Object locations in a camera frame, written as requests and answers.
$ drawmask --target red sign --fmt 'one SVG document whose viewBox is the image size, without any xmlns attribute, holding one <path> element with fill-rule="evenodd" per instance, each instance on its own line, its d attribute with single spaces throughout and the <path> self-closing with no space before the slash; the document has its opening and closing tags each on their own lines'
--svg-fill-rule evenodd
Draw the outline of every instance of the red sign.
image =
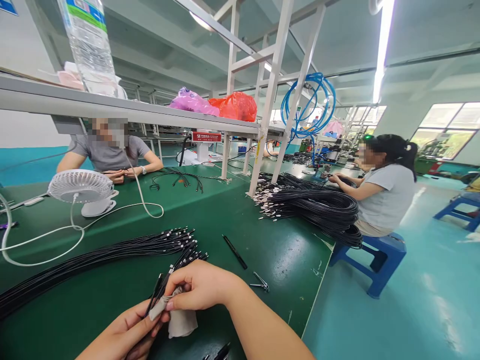
<svg viewBox="0 0 480 360">
<path fill-rule="evenodd" d="M 194 142 L 220 143 L 222 141 L 222 134 L 219 132 L 193 131 L 192 133 Z"/>
</svg>

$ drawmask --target white desk fan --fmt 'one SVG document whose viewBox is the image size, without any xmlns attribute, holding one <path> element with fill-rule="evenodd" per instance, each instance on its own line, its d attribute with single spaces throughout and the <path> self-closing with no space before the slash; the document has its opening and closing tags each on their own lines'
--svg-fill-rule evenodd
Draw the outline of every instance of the white desk fan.
<svg viewBox="0 0 480 360">
<path fill-rule="evenodd" d="M 81 214 L 86 218 L 108 213 L 117 204 L 112 197 L 119 192 L 108 176 L 96 171 L 74 169 L 55 174 L 48 185 L 48 194 L 66 203 L 84 204 Z"/>
</svg>

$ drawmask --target fan grille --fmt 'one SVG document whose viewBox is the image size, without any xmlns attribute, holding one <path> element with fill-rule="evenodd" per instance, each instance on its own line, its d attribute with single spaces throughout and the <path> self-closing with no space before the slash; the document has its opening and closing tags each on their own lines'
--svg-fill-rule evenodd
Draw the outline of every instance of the fan grille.
<svg viewBox="0 0 480 360">
<path fill-rule="evenodd" d="M 91 170 L 65 170 L 56 174 L 48 185 L 48 194 L 58 200 L 71 203 L 78 193 L 76 203 L 91 203 L 106 199 L 114 190 L 112 181 L 105 175 Z"/>
</svg>

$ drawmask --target stool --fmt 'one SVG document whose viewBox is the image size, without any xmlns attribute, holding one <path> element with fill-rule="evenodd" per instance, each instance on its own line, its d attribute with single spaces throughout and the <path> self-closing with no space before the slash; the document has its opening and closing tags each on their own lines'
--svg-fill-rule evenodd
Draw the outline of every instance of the stool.
<svg viewBox="0 0 480 360">
<path fill-rule="evenodd" d="M 380 299 L 380 293 L 407 254 L 407 247 L 403 237 L 395 232 L 383 237 L 363 236 L 362 250 L 374 256 L 370 264 L 371 270 L 347 256 L 349 249 L 348 246 L 337 242 L 331 255 L 330 266 L 335 265 L 338 260 L 342 259 L 360 270 L 372 280 L 371 286 L 366 293 L 374 299 Z"/>
<path fill-rule="evenodd" d="M 469 232 L 474 232 L 480 225 L 480 213 L 476 217 L 471 217 L 468 216 L 466 212 L 455 210 L 455 208 L 460 204 L 468 204 L 480 208 L 480 202 L 459 196 L 457 199 L 453 200 L 450 204 L 448 204 L 442 211 L 436 214 L 433 218 L 440 220 L 445 215 L 450 215 L 462 220 L 466 220 L 468 221 L 468 225 L 466 226 L 465 230 Z"/>
</svg>

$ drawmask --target workbench surface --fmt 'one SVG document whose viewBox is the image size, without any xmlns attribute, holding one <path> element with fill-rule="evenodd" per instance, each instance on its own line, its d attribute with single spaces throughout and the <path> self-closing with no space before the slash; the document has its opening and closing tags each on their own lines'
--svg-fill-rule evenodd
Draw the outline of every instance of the workbench surface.
<svg viewBox="0 0 480 360">
<path fill-rule="evenodd" d="M 262 170 L 271 172 L 275 160 L 264 159 Z M 230 162 L 240 167 L 243 162 Z M 283 164 L 295 175 L 302 165 Z M 184 166 L 184 172 L 218 177 L 221 169 Z M 258 220 L 259 208 L 246 196 L 249 179 L 229 167 L 229 184 L 202 179 L 204 193 L 177 183 L 176 175 L 157 179 L 160 190 L 150 189 L 155 173 L 140 178 L 146 202 L 161 204 L 164 216 L 150 218 L 143 207 L 133 206 L 110 214 L 85 232 L 85 238 L 72 252 L 49 264 L 16 267 L 0 260 L 0 292 L 67 258 L 131 238 L 189 226 L 196 229 L 198 249 L 208 252 L 211 264 L 232 271 L 247 283 L 256 281 L 256 271 L 270 287 L 270 293 L 256 290 L 258 296 L 292 329 L 302 336 L 333 249 L 333 241 L 315 226 L 298 218 L 277 222 Z M 16 202 L 46 192 L 47 183 L 0 189 L 7 200 Z M 135 181 L 115 187 L 116 207 L 140 202 Z M 14 245 L 70 224 L 71 204 L 46 197 L 31 206 L 12 212 L 19 226 L 10 232 L 8 245 Z M 160 208 L 150 206 L 153 215 Z M 74 222 L 85 226 L 81 206 L 75 206 Z M 6 216 L 0 216 L 6 223 Z M 243 270 L 222 238 L 228 236 L 248 265 Z M 33 263 L 50 259 L 69 249 L 79 233 L 71 228 L 9 251 L 12 259 Z M 2 359 L 74 359 L 121 312 L 145 300 L 159 273 L 168 271 L 179 254 L 119 260 L 77 275 L 37 297 L 0 323 Z M 214 356 L 231 342 L 229 359 L 244 359 L 240 341 L 227 310 L 220 305 L 197 311 L 198 329 L 184 338 L 168 339 L 167 326 L 159 334 L 149 359 L 202 359 Z"/>
</svg>

